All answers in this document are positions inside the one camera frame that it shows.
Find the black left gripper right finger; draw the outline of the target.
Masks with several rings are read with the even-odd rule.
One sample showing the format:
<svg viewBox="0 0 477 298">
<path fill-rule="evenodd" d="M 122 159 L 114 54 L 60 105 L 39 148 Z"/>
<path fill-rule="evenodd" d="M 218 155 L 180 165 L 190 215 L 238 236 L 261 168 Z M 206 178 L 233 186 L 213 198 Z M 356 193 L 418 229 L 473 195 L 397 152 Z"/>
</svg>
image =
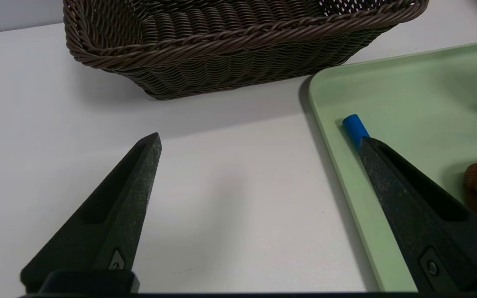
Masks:
<svg viewBox="0 0 477 298">
<path fill-rule="evenodd" d="M 477 214 L 386 143 L 358 154 L 419 292 L 477 292 Z"/>
</svg>

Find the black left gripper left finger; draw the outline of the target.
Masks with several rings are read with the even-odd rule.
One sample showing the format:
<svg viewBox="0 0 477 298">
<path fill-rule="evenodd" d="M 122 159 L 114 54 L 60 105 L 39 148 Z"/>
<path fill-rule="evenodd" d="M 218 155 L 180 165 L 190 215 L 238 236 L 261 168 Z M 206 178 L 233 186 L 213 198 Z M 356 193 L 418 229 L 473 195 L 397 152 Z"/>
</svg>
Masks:
<svg viewBox="0 0 477 298">
<path fill-rule="evenodd" d="M 28 293 L 136 293 L 132 271 L 161 155 L 140 139 L 22 269 Z"/>
</svg>

